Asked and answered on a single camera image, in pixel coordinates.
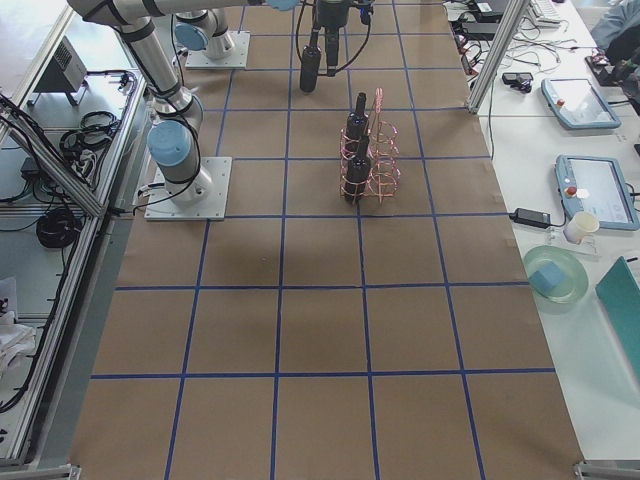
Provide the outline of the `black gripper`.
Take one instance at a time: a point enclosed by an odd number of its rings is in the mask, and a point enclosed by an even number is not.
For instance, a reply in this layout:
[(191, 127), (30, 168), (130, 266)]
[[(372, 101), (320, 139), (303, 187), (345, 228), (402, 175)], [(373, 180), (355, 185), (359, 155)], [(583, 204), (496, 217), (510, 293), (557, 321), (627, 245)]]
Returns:
[[(349, 0), (318, 0), (316, 2), (316, 22), (320, 27), (325, 28), (325, 49), (328, 68), (338, 67), (339, 28), (347, 24), (351, 5), (352, 2)], [(319, 27), (312, 28), (309, 38), (310, 46), (318, 45), (319, 31)]]

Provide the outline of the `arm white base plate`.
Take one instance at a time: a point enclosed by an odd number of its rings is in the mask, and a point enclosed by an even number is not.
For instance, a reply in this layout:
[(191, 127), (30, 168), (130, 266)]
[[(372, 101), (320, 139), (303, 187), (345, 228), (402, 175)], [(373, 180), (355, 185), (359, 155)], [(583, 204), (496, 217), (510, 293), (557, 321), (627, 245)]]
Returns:
[(190, 50), (186, 68), (191, 70), (245, 69), (248, 60), (250, 33), (227, 31), (213, 37), (204, 50)]
[(167, 183), (160, 168), (155, 182), (161, 186), (150, 192), (144, 218), (149, 221), (215, 220), (225, 218), (233, 160), (231, 157), (203, 157), (194, 182), (184, 186)]

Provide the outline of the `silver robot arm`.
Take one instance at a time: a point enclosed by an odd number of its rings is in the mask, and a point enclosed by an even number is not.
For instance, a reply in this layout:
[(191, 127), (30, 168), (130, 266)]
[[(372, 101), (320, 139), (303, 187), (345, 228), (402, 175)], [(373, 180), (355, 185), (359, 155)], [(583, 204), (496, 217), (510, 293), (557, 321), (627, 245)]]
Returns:
[(152, 159), (164, 176), (165, 200), (197, 203), (212, 183), (198, 139), (203, 107), (178, 76), (156, 35), (154, 20), (174, 15), (178, 25), (203, 33), (205, 42), (224, 41), (228, 25), (224, 9), (267, 6), (285, 12), (306, 1), (71, 1), (83, 21), (111, 28), (119, 36), (149, 84), (153, 108), (160, 118), (147, 137)]
[(203, 52), (211, 60), (228, 57), (234, 48), (223, 9), (179, 13), (173, 31), (183, 47), (189, 51)]

